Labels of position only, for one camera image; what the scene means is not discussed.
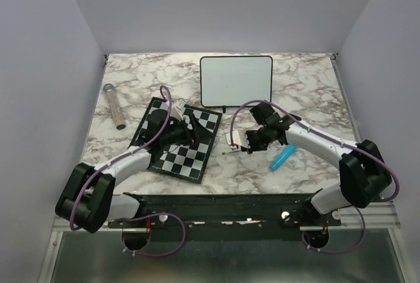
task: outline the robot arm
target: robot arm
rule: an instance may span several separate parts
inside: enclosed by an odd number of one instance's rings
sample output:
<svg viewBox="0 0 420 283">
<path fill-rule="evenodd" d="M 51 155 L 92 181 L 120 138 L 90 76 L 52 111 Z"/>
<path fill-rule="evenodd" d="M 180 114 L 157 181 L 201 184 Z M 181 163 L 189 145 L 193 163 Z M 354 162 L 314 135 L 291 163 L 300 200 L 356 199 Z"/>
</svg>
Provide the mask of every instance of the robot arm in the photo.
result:
<svg viewBox="0 0 420 283">
<path fill-rule="evenodd" d="M 168 146 L 199 145 L 203 139 L 211 136 L 193 114 L 188 115 L 185 120 L 182 114 L 177 112 L 177 102 L 174 103 L 174 107 L 175 111 L 171 111 L 167 126 L 146 149 L 138 150 L 138 147 L 150 141 L 161 129 L 167 116 L 165 110 L 155 110 L 149 115 L 147 130 L 140 132 L 133 146 L 124 153 L 104 163 L 76 165 L 57 202 L 56 214 L 70 220 L 72 210 L 76 206 L 75 223 L 89 232 L 96 232 L 105 221 L 130 219 L 140 214 L 140 202 L 129 194 L 113 194 L 115 186 L 131 175 L 148 169 L 161 158 Z M 86 190 L 80 203 L 76 205 L 82 186 L 95 172 L 97 176 L 90 184 L 90 189 Z"/>
<path fill-rule="evenodd" d="M 340 172 L 340 183 L 315 193 L 303 204 L 299 212 L 302 220 L 315 220 L 320 215 L 346 206 L 366 207 L 391 184 L 391 177 L 383 167 L 365 155 L 344 147 L 357 147 L 383 161 L 375 143 L 369 140 L 356 143 L 328 135 L 340 142 L 335 144 L 302 128 L 287 116 L 281 118 L 267 103 L 253 107 L 251 114 L 262 127 L 255 131 L 235 130 L 232 135 L 233 144 L 230 142 L 230 134 L 227 134 L 229 145 L 236 145 L 242 151 L 252 154 L 266 150 L 274 141 L 292 144 L 321 157 Z M 294 117 L 309 129 L 312 128 L 299 117 Z"/>
</svg>

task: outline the small white object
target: small white object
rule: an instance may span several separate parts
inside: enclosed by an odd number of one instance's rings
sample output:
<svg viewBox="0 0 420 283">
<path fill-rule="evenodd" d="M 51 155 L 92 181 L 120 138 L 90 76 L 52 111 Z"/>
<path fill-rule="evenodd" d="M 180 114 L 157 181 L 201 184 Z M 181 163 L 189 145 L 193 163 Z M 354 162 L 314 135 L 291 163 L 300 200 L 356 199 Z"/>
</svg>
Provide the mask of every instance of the small white object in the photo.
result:
<svg viewBox="0 0 420 283">
<path fill-rule="evenodd" d="M 242 146 L 244 148 L 249 148 L 249 143 L 248 143 L 245 131 L 234 130 L 232 133 L 232 136 L 233 136 L 234 144 L 238 146 Z M 232 142 L 230 141 L 230 133 L 226 134 L 226 141 L 229 146 L 232 146 Z"/>
<path fill-rule="evenodd" d="M 159 220 L 164 223 L 168 220 L 168 215 L 159 215 Z"/>
<path fill-rule="evenodd" d="M 283 220 L 287 221 L 289 219 L 289 217 L 290 217 L 290 213 L 288 211 L 283 211 L 282 212 L 282 219 Z"/>
<path fill-rule="evenodd" d="M 261 223 L 261 221 L 254 221 L 252 219 L 250 219 L 249 221 L 235 221 L 235 223 L 240 224 L 240 225 L 248 225 L 248 224 L 257 224 L 257 223 Z"/>
<path fill-rule="evenodd" d="M 190 116 L 183 116 L 184 121 L 186 124 L 188 124 L 186 127 L 188 130 L 192 130 L 192 125 L 191 125 L 191 120 L 190 120 Z"/>
<path fill-rule="evenodd" d="M 171 109 L 171 117 L 177 118 L 179 121 L 184 119 L 182 111 L 184 110 L 185 100 L 180 98 L 174 101 Z"/>
<path fill-rule="evenodd" d="M 339 220 L 341 218 L 341 214 L 338 211 L 333 212 L 333 219 Z"/>
</svg>

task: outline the white enclosure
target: white enclosure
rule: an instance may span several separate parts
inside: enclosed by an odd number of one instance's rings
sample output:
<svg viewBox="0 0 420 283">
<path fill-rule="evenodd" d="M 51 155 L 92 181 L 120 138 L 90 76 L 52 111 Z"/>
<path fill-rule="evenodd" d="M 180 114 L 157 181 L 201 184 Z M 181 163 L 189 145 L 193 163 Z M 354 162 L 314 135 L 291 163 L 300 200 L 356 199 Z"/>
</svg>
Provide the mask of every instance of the white enclosure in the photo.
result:
<svg viewBox="0 0 420 283">
<path fill-rule="evenodd" d="M 104 54 L 183 51 L 339 53 L 362 137 L 400 176 L 420 275 L 420 0 L 0 0 L 0 10 L 0 281 L 37 281 Z"/>
</svg>

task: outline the blue marker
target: blue marker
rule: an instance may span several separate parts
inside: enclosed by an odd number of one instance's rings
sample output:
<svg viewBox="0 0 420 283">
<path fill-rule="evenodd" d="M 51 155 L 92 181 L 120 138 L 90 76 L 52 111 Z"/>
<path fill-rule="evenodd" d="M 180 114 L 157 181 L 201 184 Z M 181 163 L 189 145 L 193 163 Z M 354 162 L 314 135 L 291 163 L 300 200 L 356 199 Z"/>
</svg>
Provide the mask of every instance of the blue marker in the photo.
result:
<svg viewBox="0 0 420 283">
<path fill-rule="evenodd" d="M 270 165 L 270 169 L 275 171 L 296 151 L 296 146 L 287 145 L 279 156 Z"/>
</svg>

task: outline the whiteboard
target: whiteboard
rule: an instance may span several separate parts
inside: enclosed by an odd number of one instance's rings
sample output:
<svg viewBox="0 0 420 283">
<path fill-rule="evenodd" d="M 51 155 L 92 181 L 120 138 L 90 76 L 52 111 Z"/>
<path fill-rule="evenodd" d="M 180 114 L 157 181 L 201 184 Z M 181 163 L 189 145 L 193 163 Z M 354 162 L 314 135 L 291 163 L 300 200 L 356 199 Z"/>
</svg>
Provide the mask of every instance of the whiteboard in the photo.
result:
<svg viewBox="0 0 420 283">
<path fill-rule="evenodd" d="M 253 99 L 271 101 L 271 56 L 204 56 L 199 66 L 204 107 L 238 107 Z"/>
</svg>

